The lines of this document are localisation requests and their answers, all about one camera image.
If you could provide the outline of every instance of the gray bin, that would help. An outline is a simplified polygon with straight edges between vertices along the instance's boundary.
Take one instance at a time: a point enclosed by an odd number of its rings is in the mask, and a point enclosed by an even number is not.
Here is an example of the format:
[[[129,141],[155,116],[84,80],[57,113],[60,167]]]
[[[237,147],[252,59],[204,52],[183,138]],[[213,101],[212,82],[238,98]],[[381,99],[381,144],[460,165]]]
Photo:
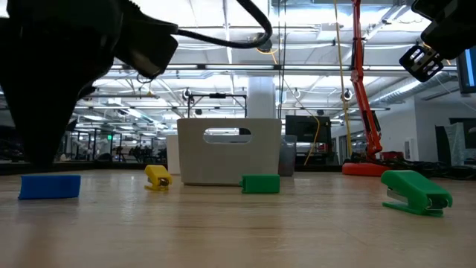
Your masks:
[[[280,161],[278,174],[280,176],[292,176],[295,173],[296,143],[298,137],[295,135],[285,135],[281,137]]]

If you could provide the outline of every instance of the wooden table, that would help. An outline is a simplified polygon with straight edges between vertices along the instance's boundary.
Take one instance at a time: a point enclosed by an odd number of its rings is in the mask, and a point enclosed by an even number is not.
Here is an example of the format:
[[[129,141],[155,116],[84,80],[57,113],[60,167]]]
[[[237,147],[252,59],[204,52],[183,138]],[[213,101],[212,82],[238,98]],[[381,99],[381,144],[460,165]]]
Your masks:
[[[476,182],[437,181],[444,218],[384,208],[379,178],[297,173],[281,194],[144,190],[136,170],[90,170],[79,199],[18,201],[0,177],[0,267],[476,267]]]

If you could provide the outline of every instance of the white pillar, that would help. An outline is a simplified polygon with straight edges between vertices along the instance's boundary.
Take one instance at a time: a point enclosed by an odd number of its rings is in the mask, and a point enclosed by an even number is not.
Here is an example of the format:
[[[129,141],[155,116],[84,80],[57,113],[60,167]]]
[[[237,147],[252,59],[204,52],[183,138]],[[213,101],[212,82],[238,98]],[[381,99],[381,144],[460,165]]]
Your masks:
[[[248,118],[276,118],[273,77],[249,77]]]

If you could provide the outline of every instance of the fluorescent light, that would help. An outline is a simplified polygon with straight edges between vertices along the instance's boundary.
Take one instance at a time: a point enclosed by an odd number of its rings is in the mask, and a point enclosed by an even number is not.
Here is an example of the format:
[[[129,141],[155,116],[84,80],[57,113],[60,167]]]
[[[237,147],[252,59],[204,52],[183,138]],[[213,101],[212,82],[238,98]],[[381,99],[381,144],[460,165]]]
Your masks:
[[[129,109],[129,106],[93,106],[93,109]]]
[[[274,66],[265,65],[233,65],[233,64],[221,64],[221,65],[206,65],[205,69],[218,69],[218,70],[272,70]]]
[[[363,66],[365,71],[404,71],[402,66]]]
[[[84,118],[87,118],[89,120],[106,120],[104,117],[96,116],[96,115],[84,115]]]
[[[136,111],[135,109],[128,109],[127,112],[132,115],[132,116],[135,116],[136,118],[141,118],[142,117],[142,114],[138,111]]]
[[[167,70],[196,69],[196,68],[198,68],[198,66],[194,64],[186,64],[186,65],[170,64],[167,66]]]
[[[74,129],[74,131],[80,131],[80,132],[91,132],[94,131],[93,129]]]
[[[334,70],[340,70],[340,66],[284,66],[283,67],[285,70],[328,70],[328,71],[334,71]],[[349,71],[350,67],[349,66],[342,66],[343,71]]]
[[[307,106],[306,109],[321,109],[323,111],[342,111],[342,108],[339,107],[319,107],[319,106]],[[299,110],[301,107],[283,107],[283,110]],[[372,111],[388,111],[390,108],[370,108]],[[349,113],[358,111],[358,108],[349,108]]]
[[[167,128],[167,126],[163,125],[163,124],[156,124],[155,127],[161,129],[161,130],[165,130]]]

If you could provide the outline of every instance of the black cable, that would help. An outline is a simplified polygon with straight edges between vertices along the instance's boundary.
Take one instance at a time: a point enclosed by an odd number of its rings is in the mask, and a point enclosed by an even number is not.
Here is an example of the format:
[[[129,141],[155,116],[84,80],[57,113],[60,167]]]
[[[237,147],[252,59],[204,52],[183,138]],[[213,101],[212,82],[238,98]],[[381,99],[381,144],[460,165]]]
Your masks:
[[[277,116],[281,119],[281,106],[283,105],[281,97],[281,0],[277,1],[277,64],[279,69],[277,70],[277,87],[279,89],[278,103],[277,103]]]
[[[237,0],[237,2],[246,10],[248,13],[253,16],[254,19],[263,27],[265,33],[256,38],[252,42],[232,42],[226,41],[223,39],[217,39],[210,36],[205,36],[200,33],[195,33],[192,31],[178,29],[175,34],[190,37],[193,39],[201,40],[204,42],[209,42],[215,45],[222,45],[229,48],[257,48],[261,45],[264,45],[266,41],[273,35],[273,27],[269,22],[268,18],[261,12],[261,10],[251,1],[251,0]]]
[[[286,18],[286,3],[284,3],[284,17]],[[285,71],[285,66],[286,66],[286,40],[287,40],[287,33],[286,33],[286,20],[284,20],[284,42],[283,42],[283,71],[281,72],[282,75],[282,81],[281,81],[281,87],[280,87],[280,118],[283,112],[283,96],[284,96],[284,71]]]
[[[427,178],[448,178],[456,180],[476,180],[476,169],[469,166],[451,166],[443,162],[408,161],[402,158],[388,160],[370,160],[353,153],[349,162],[369,162],[383,165],[392,170],[413,170]]]

